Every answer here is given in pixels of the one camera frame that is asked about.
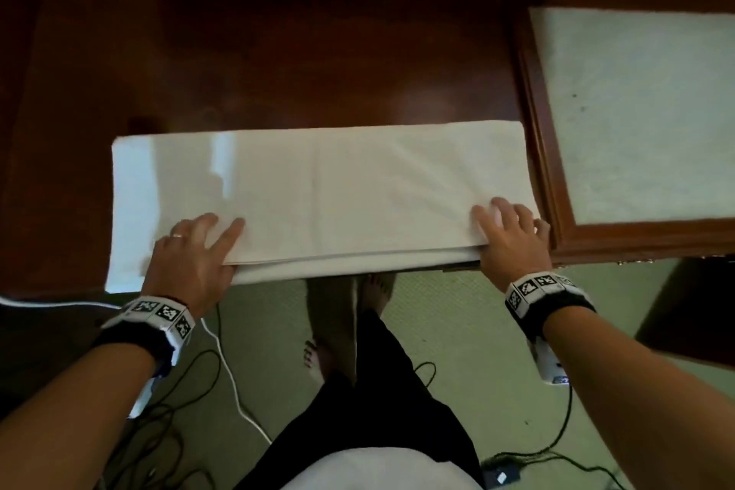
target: white cable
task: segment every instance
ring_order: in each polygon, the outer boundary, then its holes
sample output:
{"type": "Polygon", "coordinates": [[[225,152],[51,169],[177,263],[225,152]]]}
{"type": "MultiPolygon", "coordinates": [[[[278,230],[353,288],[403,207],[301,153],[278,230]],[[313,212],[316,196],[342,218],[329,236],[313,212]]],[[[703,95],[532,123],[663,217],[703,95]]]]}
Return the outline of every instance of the white cable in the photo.
{"type": "Polygon", "coordinates": [[[252,418],[250,418],[247,414],[245,414],[245,411],[243,411],[243,408],[240,406],[240,393],[237,391],[237,384],[234,381],[234,375],[232,374],[232,370],[229,367],[229,364],[227,364],[227,360],[225,359],[225,353],[222,350],[222,344],[220,342],[220,338],[214,334],[214,332],[209,330],[209,326],[207,326],[206,321],[204,318],[201,319],[201,326],[204,328],[204,331],[206,331],[217,343],[217,352],[220,354],[220,358],[222,358],[222,364],[225,365],[225,370],[227,371],[227,374],[230,377],[230,381],[232,382],[232,389],[234,389],[234,404],[237,406],[237,412],[240,414],[241,417],[243,417],[245,420],[250,422],[258,432],[260,432],[265,438],[265,440],[268,442],[268,445],[272,444],[273,441],[268,437],[268,434],[265,433],[265,430],[261,428],[261,426],[255,422],[252,418]]]}
{"type": "Polygon", "coordinates": [[[65,306],[101,306],[103,309],[120,310],[120,306],[105,302],[23,302],[0,297],[0,304],[14,309],[60,309],[65,306]]]}

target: person's left arm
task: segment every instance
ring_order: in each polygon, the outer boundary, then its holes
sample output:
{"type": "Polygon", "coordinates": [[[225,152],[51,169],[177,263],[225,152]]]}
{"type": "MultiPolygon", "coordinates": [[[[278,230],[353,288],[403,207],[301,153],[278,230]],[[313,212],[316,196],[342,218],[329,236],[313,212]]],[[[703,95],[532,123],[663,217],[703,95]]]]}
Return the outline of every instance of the person's left arm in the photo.
{"type": "MultiPolygon", "coordinates": [[[[186,219],[161,238],[142,294],[171,297],[195,319],[204,316],[232,282],[234,267],[222,262],[245,224],[236,220],[207,249],[216,222],[214,214],[186,219]]],[[[0,424],[3,488],[93,488],[154,369],[147,350],[114,343],[95,347],[54,378],[0,424]]]]}

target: foot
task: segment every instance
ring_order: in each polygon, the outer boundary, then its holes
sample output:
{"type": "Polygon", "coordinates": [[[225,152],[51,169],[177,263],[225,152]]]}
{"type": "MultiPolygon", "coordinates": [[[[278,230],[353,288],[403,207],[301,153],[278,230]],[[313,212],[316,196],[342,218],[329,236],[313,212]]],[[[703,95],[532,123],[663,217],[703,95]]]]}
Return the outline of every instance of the foot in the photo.
{"type": "Polygon", "coordinates": [[[314,381],[323,385],[335,371],[335,359],[325,346],[310,339],[304,346],[304,366],[314,381]]]}
{"type": "Polygon", "coordinates": [[[393,295],[395,273],[370,273],[363,277],[357,300],[359,312],[374,310],[378,316],[383,313],[393,295]]]}

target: brown wooden desk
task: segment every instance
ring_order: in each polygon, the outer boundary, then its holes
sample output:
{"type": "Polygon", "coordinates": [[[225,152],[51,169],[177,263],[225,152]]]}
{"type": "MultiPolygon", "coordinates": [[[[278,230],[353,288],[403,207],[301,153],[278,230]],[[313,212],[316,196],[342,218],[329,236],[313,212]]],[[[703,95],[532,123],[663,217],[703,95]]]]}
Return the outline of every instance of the brown wooden desk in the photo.
{"type": "Polygon", "coordinates": [[[102,290],[117,136],[520,117],[493,12],[43,0],[10,145],[0,291],[102,290]]]}

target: black pants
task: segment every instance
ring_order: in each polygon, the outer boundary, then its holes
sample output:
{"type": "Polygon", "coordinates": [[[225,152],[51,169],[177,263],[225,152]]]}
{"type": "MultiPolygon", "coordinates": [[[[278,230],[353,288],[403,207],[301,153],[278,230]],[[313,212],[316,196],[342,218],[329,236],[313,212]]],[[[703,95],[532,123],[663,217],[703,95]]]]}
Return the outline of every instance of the black pants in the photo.
{"type": "Polygon", "coordinates": [[[322,457],[344,449],[408,448],[450,461],[483,485],[472,440],[413,371],[373,310],[357,322],[357,383],[333,374],[236,486],[277,490],[322,457]]]}

